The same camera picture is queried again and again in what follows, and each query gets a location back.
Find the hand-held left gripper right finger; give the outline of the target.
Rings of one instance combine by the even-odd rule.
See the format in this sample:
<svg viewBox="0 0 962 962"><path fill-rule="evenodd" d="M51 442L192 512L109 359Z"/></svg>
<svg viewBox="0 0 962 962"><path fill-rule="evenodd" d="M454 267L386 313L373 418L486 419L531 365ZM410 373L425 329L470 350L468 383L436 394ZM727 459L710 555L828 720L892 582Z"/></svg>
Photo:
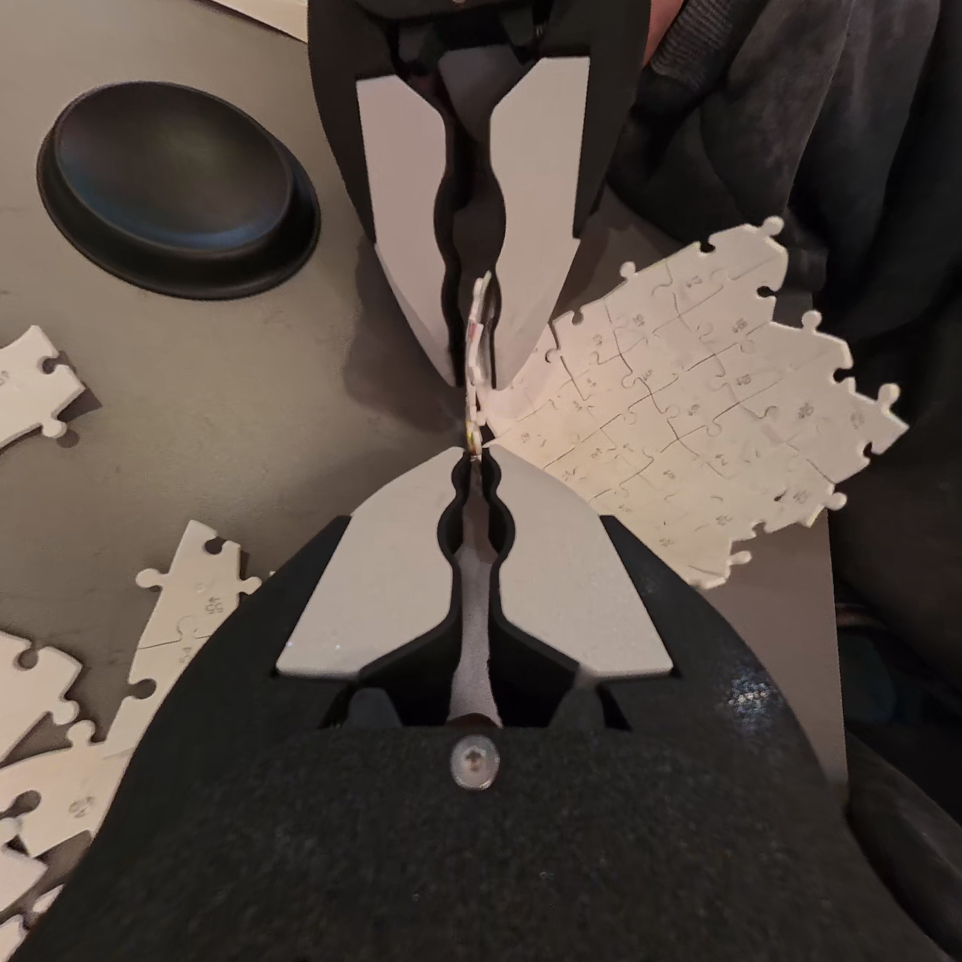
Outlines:
<svg viewBox="0 0 962 962"><path fill-rule="evenodd" d="M600 515L571 488L493 444L491 507L507 511L499 560L508 626L591 677L659 677L672 661Z"/></svg>

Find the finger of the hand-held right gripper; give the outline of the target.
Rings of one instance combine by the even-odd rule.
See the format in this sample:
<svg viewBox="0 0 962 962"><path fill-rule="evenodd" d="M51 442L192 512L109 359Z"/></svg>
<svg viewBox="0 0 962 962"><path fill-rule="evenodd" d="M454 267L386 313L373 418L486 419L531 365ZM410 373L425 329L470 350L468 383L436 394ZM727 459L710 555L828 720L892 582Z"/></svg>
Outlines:
<svg viewBox="0 0 962 962"><path fill-rule="evenodd" d="M391 291L439 376L456 383L442 306L446 264L435 224L447 168L441 113L402 78L356 83L374 225L374 249Z"/></svg>
<svg viewBox="0 0 962 962"><path fill-rule="evenodd" d="M573 221L589 69L588 57L541 59L491 115L490 161L505 214L491 347L498 390L534 350L580 244Z"/></svg>

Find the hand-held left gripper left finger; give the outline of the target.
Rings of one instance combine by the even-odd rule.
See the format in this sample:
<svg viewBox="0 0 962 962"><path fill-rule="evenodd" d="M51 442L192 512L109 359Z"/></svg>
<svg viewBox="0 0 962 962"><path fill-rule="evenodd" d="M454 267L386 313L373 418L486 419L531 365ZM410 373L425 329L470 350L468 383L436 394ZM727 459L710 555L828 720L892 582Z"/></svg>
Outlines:
<svg viewBox="0 0 962 962"><path fill-rule="evenodd" d="M441 624L453 569L439 522L455 501L451 447L381 487L350 516L276 663L282 675L355 679Z"/></svg>

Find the group of white puzzle pieces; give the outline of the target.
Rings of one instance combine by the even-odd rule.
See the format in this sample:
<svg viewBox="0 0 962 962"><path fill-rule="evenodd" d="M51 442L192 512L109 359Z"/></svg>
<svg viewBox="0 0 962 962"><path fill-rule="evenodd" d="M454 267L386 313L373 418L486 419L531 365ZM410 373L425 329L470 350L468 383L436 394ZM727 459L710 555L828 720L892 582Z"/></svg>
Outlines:
<svg viewBox="0 0 962 962"><path fill-rule="evenodd" d="M40 855L78 835L96 835L140 739L175 682L242 596L260 585L258 578L239 574L236 543L210 552L214 537L214 530L191 521L168 571L138 572L138 587L159 590L160 596L139 638L128 682L152 682L153 691L142 698L127 696L103 741L93 739L94 723L79 720L77 703L67 698L81 663L44 647L33 667L23 667L20 659L29 643L2 633L2 761L46 717L68 727L66 748L2 766L3 812L21 796L39 796L33 810L2 819L2 913L18 907L41 882L47 867Z"/></svg>

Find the printed sticker sheet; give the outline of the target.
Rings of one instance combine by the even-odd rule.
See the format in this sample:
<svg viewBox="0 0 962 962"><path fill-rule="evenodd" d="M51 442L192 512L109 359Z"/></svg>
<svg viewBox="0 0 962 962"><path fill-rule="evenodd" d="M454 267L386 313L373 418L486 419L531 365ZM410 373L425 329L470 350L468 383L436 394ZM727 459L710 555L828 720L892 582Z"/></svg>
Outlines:
<svg viewBox="0 0 962 962"><path fill-rule="evenodd" d="M299 42L308 40L307 1L211 1Z"/></svg>

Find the partly built colourful puzzle ball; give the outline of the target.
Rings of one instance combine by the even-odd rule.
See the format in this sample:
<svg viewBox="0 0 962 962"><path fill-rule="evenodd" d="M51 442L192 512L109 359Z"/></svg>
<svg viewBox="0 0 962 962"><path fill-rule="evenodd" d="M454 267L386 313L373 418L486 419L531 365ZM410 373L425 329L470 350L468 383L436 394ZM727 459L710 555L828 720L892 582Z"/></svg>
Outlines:
<svg viewBox="0 0 962 962"><path fill-rule="evenodd" d="M483 432L612 515L689 584L715 588L751 559L735 545L811 526L839 485L908 429L899 387L857 390L848 343L774 319L789 255L782 217L620 268L607 295L550 321L496 390L489 274L467 324L467 436Z"/></svg>

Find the black round puzzle stand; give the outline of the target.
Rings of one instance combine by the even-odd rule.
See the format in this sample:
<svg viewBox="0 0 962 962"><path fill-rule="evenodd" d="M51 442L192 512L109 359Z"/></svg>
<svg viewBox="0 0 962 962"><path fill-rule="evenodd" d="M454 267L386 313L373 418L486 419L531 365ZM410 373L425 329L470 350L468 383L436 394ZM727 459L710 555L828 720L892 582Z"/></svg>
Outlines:
<svg viewBox="0 0 962 962"><path fill-rule="evenodd" d="M295 154L230 102L174 83L74 99L42 141L36 178L75 249L158 295L258 295L300 271L319 241L319 200Z"/></svg>

